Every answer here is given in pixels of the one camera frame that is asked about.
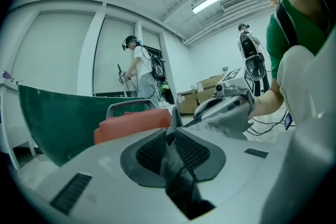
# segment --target black vent slot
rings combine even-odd
[[[136,153],[136,160],[144,168],[160,175],[163,155],[166,151],[165,133],[141,146]]]
[[[50,205],[68,215],[91,179],[92,176],[76,174],[51,201]]]
[[[210,150],[189,137],[176,134],[176,149],[189,171],[193,171],[210,157]]]

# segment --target white t-shirt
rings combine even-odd
[[[140,61],[136,65],[139,80],[143,75],[152,72],[151,56],[145,48],[142,48],[141,46],[135,47],[133,57],[140,58]]]

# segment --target handle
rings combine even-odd
[[[107,109],[106,113],[106,119],[114,117],[114,110],[122,108],[123,106],[128,106],[128,105],[133,105],[133,104],[146,104],[150,109],[155,109],[154,103],[149,100],[149,99],[139,99],[139,100],[131,100],[131,101],[125,101],[125,102],[120,102],[117,104],[112,104],[109,106]]]

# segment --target cardboard box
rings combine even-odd
[[[197,91],[202,92],[211,88],[216,87],[217,83],[224,77],[224,74],[220,74],[218,76],[211,77],[209,79],[200,81],[196,84]]]
[[[177,94],[177,99],[181,114],[194,114],[196,108],[198,107],[196,90],[180,92]]]
[[[216,90],[215,87],[211,88],[211,89],[207,89],[205,91],[201,91],[199,92],[196,97],[199,101],[200,104],[202,104],[204,101],[209,100],[213,97],[214,95],[214,91]]]

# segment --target air vent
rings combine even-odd
[[[236,6],[242,2],[245,2],[245,1],[248,1],[248,0],[231,0],[225,4],[222,5],[222,8],[224,11],[227,11],[229,9],[231,9],[233,6]]]
[[[88,186],[92,176],[76,174],[68,184],[51,201],[50,205],[65,215],[68,215]]]

